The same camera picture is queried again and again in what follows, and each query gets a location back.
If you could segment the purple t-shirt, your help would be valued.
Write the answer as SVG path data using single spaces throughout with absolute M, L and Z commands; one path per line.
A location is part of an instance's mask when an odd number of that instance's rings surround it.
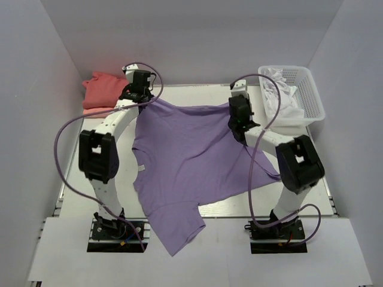
M 175 106 L 157 100 L 138 116 L 132 151 L 133 183 L 145 216 L 170 255 L 204 228 L 199 207 L 248 190 L 253 150 L 228 128 L 229 107 Z M 279 181 L 266 155 L 257 151 L 251 188 Z

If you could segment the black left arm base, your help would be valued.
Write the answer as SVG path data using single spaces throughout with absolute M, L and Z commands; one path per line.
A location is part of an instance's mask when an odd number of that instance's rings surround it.
M 133 228 L 122 223 L 121 227 L 113 229 L 106 227 L 93 219 L 89 240 L 88 253 L 144 253 L 150 238 L 150 225 L 147 221 L 133 220 Z

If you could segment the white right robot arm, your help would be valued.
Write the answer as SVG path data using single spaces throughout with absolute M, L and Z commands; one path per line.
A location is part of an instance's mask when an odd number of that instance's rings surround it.
M 270 223 L 260 224 L 254 221 L 254 224 L 262 229 L 271 228 L 294 220 L 307 207 L 317 208 L 314 204 L 303 204 L 310 190 L 325 175 L 323 164 L 310 137 L 281 135 L 255 123 L 251 118 L 253 113 L 250 100 L 243 95 L 229 98 L 229 113 L 228 126 L 234 138 L 244 146 L 253 148 L 248 175 L 250 207 L 253 206 L 251 181 L 257 150 L 276 157 L 283 184 L 279 200 L 270 213 Z

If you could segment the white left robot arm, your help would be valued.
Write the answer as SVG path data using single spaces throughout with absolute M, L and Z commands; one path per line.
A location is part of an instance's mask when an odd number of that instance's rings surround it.
M 116 103 L 116 112 L 110 112 L 94 129 L 81 131 L 79 138 L 79 170 L 92 185 L 99 205 L 95 218 L 111 225 L 124 218 L 114 179 L 120 165 L 117 141 L 154 97 L 151 78 L 157 77 L 156 73 L 134 65 L 128 66 L 125 74 L 128 85 Z

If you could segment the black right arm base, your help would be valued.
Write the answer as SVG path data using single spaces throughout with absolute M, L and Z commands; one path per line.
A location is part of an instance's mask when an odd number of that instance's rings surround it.
M 259 228 L 253 221 L 248 221 L 244 229 L 250 235 L 252 254 L 305 254 L 308 252 L 305 232 L 300 219 L 282 226 Z

